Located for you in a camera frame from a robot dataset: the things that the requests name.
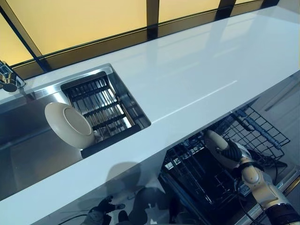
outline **chrome faucet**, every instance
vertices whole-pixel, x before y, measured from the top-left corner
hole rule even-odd
[[[0,86],[7,92],[24,87],[26,82],[6,62],[0,60]]]

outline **black cable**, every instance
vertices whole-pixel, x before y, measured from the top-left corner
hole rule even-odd
[[[81,214],[81,215],[72,217],[72,218],[70,218],[70,219],[67,219],[67,220],[65,220],[64,222],[61,222],[60,224],[57,224],[57,225],[62,225],[62,224],[64,224],[64,223],[66,223],[67,221],[70,221],[71,219],[75,219],[75,218],[77,218],[77,217],[83,217],[83,216],[87,216],[87,215],[88,215],[88,214]]]
[[[278,166],[277,166],[277,162],[275,159],[273,159],[274,161],[274,166],[275,166],[275,169],[276,169],[276,173],[275,173],[275,178],[274,178],[274,185],[276,185],[276,182],[277,182],[277,176],[278,176]]]
[[[265,224],[261,224],[261,223],[259,223],[259,222],[257,222],[255,219],[253,219],[249,214],[248,214],[248,212],[245,210],[245,208],[244,208],[244,206],[243,206],[243,204],[242,204],[242,202],[241,202],[241,200],[240,200],[240,195],[239,195],[239,188],[240,188],[240,182],[241,181],[237,181],[237,183],[235,184],[235,190],[236,190],[236,196],[237,196],[237,198],[238,198],[238,200],[239,200],[239,203],[240,203],[240,207],[242,208],[242,210],[243,210],[243,212],[244,212],[244,214],[253,222],[253,223],[255,223],[256,225],[265,225]]]

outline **robotic arm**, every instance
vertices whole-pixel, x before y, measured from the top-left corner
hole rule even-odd
[[[224,167],[238,171],[272,225],[300,225],[299,214],[244,146],[227,142],[211,130],[205,135],[205,145]]]

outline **white countertop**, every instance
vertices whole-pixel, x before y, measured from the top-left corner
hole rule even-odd
[[[105,183],[113,165],[142,162],[298,71],[298,15],[277,6],[209,23],[29,79],[25,91],[106,63],[151,126],[2,200],[0,224],[47,216]],[[0,103],[15,97],[0,90]]]

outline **metal rack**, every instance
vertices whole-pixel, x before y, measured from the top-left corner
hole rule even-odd
[[[281,147],[290,141],[249,105],[207,129],[246,146],[263,167],[278,163],[284,155]],[[204,133],[205,130],[200,131],[169,149],[162,173],[171,175],[180,191],[192,196],[209,211],[225,207],[235,198],[235,193],[233,177],[205,148]]]
[[[107,76],[65,90],[71,105],[97,131],[98,142],[134,125],[120,100],[111,88]]]
[[[272,167],[285,154],[281,147],[290,142],[249,105],[232,112],[208,129],[244,145],[263,167]]]

